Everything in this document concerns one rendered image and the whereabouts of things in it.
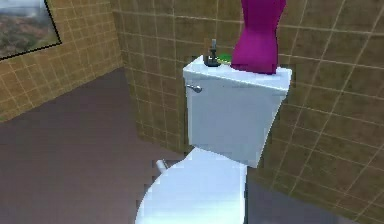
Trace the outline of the white toilet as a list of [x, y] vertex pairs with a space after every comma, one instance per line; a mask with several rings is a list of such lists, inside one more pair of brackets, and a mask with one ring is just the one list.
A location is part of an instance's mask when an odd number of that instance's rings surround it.
[[192, 150], [145, 192], [134, 224], [246, 224], [247, 169], [258, 166], [292, 70], [272, 75], [208, 67], [183, 68], [188, 144]]

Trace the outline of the dark grey soap dispenser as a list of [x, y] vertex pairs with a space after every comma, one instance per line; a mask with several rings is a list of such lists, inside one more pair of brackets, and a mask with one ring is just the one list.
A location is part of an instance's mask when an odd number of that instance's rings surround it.
[[215, 39], [206, 39], [205, 40], [205, 48], [207, 49], [207, 53], [203, 56], [204, 64], [207, 67], [219, 67], [221, 63], [217, 59], [217, 45]]

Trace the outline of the magenta hanging cloth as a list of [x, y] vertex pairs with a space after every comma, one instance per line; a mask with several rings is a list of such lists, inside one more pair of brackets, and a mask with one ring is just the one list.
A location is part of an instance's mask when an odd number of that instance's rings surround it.
[[286, 0], [241, 0], [244, 28], [232, 53], [231, 67], [272, 75], [278, 64], [277, 26]]

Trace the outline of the black framed window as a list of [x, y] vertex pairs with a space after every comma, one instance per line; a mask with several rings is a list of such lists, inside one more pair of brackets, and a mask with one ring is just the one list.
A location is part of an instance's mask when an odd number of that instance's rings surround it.
[[0, 61], [61, 43], [48, 0], [0, 0]]

